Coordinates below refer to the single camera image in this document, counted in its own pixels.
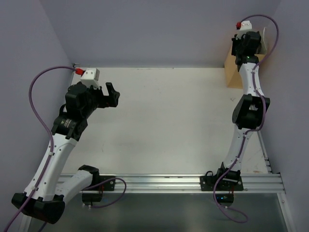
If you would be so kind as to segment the brown paper bag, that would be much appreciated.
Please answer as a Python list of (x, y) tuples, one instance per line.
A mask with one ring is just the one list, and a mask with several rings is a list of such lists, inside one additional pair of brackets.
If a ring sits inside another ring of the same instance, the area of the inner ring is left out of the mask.
[[(260, 32), (261, 34), (261, 48), (258, 49), (256, 56), (261, 61), (267, 54), (267, 40), (266, 40), (267, 27), (264, 27)], [(242, 79), (237, 70), (237, 65), (235, 64), (236, 57), (231, 54), (232, 47), (230, 47), (229, 53), (225, 59), (224, 70), (225, 70), (225, 82), (228, 88), (242, 89)]]

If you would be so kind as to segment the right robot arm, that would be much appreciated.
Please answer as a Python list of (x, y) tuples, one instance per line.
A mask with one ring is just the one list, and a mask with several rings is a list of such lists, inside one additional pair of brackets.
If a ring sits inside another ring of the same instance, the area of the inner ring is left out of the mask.
[(265, 97), (259, 81), (260, 60), (256, 54), (260, 47), (260, 32), (249, 31), (232, 39), (231, 54), (236, 58), (243, 95), (232, 114), (235, 127), (231, 146), (215, 178), (217, 188), (222, 190), (239, 181), (245, 148), (251, 135), (261, 130), (270, 105), (270, 98)]

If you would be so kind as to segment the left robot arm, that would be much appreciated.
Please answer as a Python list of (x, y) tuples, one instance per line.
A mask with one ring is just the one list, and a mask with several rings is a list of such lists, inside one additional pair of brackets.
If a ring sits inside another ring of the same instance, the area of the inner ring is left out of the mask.
[(102, 88), (87, 87), (78, 82), (68, 88), (65, 104), (59, 109), (51, 129), (52, 140), (39, 168), (22, 193), (15, 193), (12, 204), (24, 215), (55, 224), (68, 202), (84, 189), (97, 189), (98, 168), (82, 165), (76, 174), (58, 185), (65, 163), (88, 126), (87, 120), (98, 108), (116, 107), (120, 93), (107, 82), (108, 95)]

